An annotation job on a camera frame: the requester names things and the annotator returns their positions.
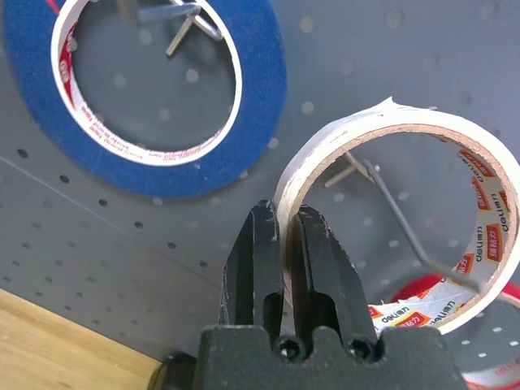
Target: deli logo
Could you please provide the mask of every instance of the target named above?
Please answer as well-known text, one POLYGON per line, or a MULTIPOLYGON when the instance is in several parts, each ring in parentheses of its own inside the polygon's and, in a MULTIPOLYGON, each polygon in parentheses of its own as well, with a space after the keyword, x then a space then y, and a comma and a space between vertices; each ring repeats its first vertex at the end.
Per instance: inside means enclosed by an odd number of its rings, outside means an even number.
POLYGON ((501 227, 498 223, 486 226, 487 233, 487 258, 495 262, 501 260, 502 236, 501 227))
POLYGON ((505 191, 499 191, 498 193, 500 194, 500 197, 502 198, 502 201, 505 204, 505 208, 507 209, 507 211, 510 211, 509 210, 509 205, 507 203, 507 195, 505 195, 505 191))
POLYGON ((399 321, 398 323, 394 323, 394 327, 420 327, 430 321, 430 317, 419 313, 418 311, 414 311, 405 319, 399 321))
POLYGON ((469 274, 474 260, 475 255, 473 253, 464 253, 462 260, 457 264, 456 271, 461 272, 462 274, 469 274))
POLYGON ((473 184, 475 192, 477 193, 477 205, 479 206, 479 209, 490 210, 491 207, 489 206, 489 201, 486 198, 486 193, 482 190, 479 181, 476 179, 476 177, 473 176, 471 178, 471 182, 473 184))
POLYGON ((378 319, 379 317, 383 317, 383 314, 375 307, 368 306, 368 312, 370 313, 370 317, 372 319, 378 319))
POLYGON ((466 157, 468 160, 471 161, 473 165, 486 177, 495 177, 495 174, 491 169, 489 169, 486 164, 484 164, 482 161, 480 161, 478 158, 476 158, 469 150, 461 149, 459 152, 464 157, 466 157))

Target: metal rod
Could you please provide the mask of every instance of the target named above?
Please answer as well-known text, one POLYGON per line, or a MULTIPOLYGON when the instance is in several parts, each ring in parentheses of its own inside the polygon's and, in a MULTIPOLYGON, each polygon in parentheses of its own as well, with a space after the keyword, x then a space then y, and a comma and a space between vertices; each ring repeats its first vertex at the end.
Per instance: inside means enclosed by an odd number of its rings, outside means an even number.
POLYGON ((333 177, 331 177, 329 180, 327 180, 325 182, 325 188, 326 189, 329 189, 330 187, 332 187, 334 184, 336 184, 338 181, 344 179, 345 177, 351 175, 352 173, 354 173, 356 171, 356 167, 354 165, 351 165, 350 167, 348 167, 347 169, 344 169, 343 171, 341 171, 340 173, 338 173, 337 175, 334 175, 333 177))
POLYGON ((171 20, 179 16, 198 14, 201 6, 196 3, 187 3, 180 6, 148 6, 137 11, 139 23, 155 23, 171 20))
POLYGON ((171 41, 171 44, 166 49, 166 55, 168 57, 171 57, 173 55, 173 52, 176 51, 180 42, 184 39, 192 25, 193 21, 190 18, 186 18, 186 20, 180 26, 177 34, 173 37, 173 41, 171 41))
POLYGON ((446 277, 447 279, 451 279, 454 282, 464 285, 466 287, 471 288, 472 290, 476 291, 477 293, 480 293, 480 283, 476 280, 470 278, 467 275, 464 275, 460 272, 453 271, 451 268, 444 266, 442 264, 438 264, 437 262, 432 261, 428 254, 426 253, 426 250, 424 250, 423 245, 421 244, 421 241, 415 236, 414 230, 406 220, 405 216, 403 215, 401 209, 397 205, 395 199, 393 198, 392 194, 388 190, 386 184, 383 181, 383 178, 381 175, 375 170, 375 168, 372 166, 372 164, 367 161, 363 160, 363 165, 366 167, 369 175, 372 177, 374 183, 379 187, 379 190, 383 194, 384 198, 387 200, 388 205, 392 209, 392 212, 394 216, 397 219, 397 222, 401 225, 401 228, 403 232, 405 233, 406 240, 408 241, 409 245, 412 247, 412 249, 415 252, 415 255, 418 257, 419 261, 425 266, 433 271, 441 274, 442 276, 446 277))
MULTIPOLYGON (((176 4, 177 6, 181 6, 184 4, 183 0, 170 0, 172 4, 176 4)), ((215 41, 222 41, 223 35, 218 28, 213 27, 209 22, 207 22, 200 15, 188 15, 188 19, 190 19, 194 24, 197 25, 208 37, 214 39, 215 41)))

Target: black screw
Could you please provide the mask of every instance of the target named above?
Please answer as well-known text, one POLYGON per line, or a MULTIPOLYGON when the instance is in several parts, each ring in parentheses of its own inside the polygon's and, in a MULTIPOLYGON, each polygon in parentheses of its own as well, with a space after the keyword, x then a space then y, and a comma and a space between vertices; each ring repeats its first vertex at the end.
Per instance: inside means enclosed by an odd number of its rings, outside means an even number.
POLYGON ((302 362, 305 359, 305 346, 295 336, 281 336, 275 342, 275 352, 289 363, 302 362))
POLYGON ((356 358, 365 361, 373 361, 375 358, 374 348, 368 340, 351 340, 349 342, 349 351, 356 358))
POLYGON ((23 149, 18 149, 16 150, 16 152, 18 153, 18 155, 21 157, 21 158, 27 158, 29 157, 29 153, 27 153, 25 150, 23 149))

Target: white tape roll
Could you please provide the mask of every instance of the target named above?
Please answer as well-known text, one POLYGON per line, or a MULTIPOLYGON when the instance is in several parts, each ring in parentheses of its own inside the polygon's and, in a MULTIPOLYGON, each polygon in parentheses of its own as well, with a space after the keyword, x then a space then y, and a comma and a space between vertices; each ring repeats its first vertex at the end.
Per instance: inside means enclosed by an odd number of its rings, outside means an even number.
MULTIPOLYGON (((480 126, 456 115, 410 106, 388 99, 377 106, 332 122, 317 132, 291 160, 275 194, 284 261, 289 253, 293 216, 318 176, 357 145, 394 132, 431 134, 454 148, 473 174, 478 217, 473 238, 456 269, 483 283, 479 295, 443 280, 405 301, 371 305, 377 331, 387 326, 432 325, 441 333, 460 327, 488 306, 507 284, 520 261, 518 190, 520 167, 507 148, 480 126)), ((291 275, 284 275, 286 299, 291 275)))

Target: blue tape roll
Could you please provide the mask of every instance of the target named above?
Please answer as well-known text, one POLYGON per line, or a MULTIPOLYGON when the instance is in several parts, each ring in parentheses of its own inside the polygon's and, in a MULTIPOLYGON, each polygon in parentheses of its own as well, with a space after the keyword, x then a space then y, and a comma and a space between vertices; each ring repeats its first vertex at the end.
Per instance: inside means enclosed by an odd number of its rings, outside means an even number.
MULTIPOLYGON (((243 88, 227 136, 194 162, 153 167, 112 154, 72 118, 56 87, 50 42, 53 0, 4 0, 6 53, 34 119, 86 171, 121 189, 157 197, 199 197, 236 180, 251 167, 275 132, 287 79, 284 48, 268 0, 209 0, 234 41, 243 88)), ((56 0, 58 7, 64 3, 56 0)))

